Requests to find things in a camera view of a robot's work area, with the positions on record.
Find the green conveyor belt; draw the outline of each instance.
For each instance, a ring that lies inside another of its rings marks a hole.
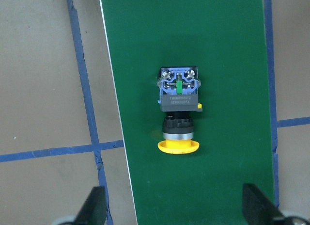
[[[246,224],[242,184],[274,190],[263,0],[102,3],[139,225]],[[165,154],[157,72],[189,65],[200,148]]]

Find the green contact terminal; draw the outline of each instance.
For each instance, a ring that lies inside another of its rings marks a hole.
[[[182,92],[183,92],[183,82],[182,82],[182,80],[178,80],[176,82],[176,93],[182,94]]]

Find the blue tape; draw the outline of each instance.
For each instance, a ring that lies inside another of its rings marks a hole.
[[[26,151],[26,152],[0,155],[0,162],[20,161],[20,160],[48,157],[48,156],[71,155],[71,154],[94,152],[94,151],[100,152],[102,150],[109,150],[123,146],[124,146],[123,141],[117,140],[101,144],[90,144],[81,146],[58,147],[45,150]]]
[[[279,158],[277,153],[273,153],[273,172],[275,181],[275,206],[279,207]]]
[[[278,121],[278,128],[293,127],[310,124],[310,117],[300,117]]]
[[[273,173],[275,183],[275,204],[279,204],[279,181],[278,177],[278,159],[276,155],[278,147],[278,131],[277,131],[277,105],[276,105],[276,87],[275,87],[275,63],[273,51],[273,28],[272,28],[272,1],[264,1],[265,15],[265,32],[267,44],[267,64],[269,79],[269,103],[270,103],[270,123],[271,123],[271,142],[273,152]]]
[[[82,86],[82,91],[84,95],[84,103],[85,103],[89,133],[90,133],[92,144],[98,144],[99,138],[98,138],[96,120],[95,120],[95,115],[94,115],[94,110],[93,110],[92,94],[91,94],[91,89],[90,89],[88,75],[87,75],[86,63],[84,59],[82,37],[81,37],[81,31],[80,31],[79,22],[78,22],[78,12],[74,8],[72,0],[67,0],[67,4],[68,4],[69,16],[70,16],[73,42],[74,42],[74,47],[76,50],[79,77],[81,80],[81,86]],[[104,186],[106,190],[107,225],[113,225],[113,220],[112,220],[110,209],[109,209],[108,187],[107,187],[106,176],[105,176],[105,171],[104,171],[100,151],[94,152],[94,159],[95,159],[95,163],[97,165],[97,170],[98,170],[99,185]]]

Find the silver metal ring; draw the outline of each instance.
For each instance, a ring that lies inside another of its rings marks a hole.
[[[194,132],[187,133],[187,134],[168,134],[163,133],[164,139],[169,140],[186,140],[186,139],[192,139],[194,137]]]

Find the concrete floor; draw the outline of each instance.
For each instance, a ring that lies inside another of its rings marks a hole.
[[[66,0],[0,1],[0,155],[90,144]],[[74,0],[100,142],[122,139],[99,0]],[[278,120],[310,116],[310,0],[273,0]],[[310,217],[310,125],[279,128],[281,209]],[[135,225],[124,148],[103,151],[115,225]],[[75,215],[92,153],[0,163],[0,224]]]

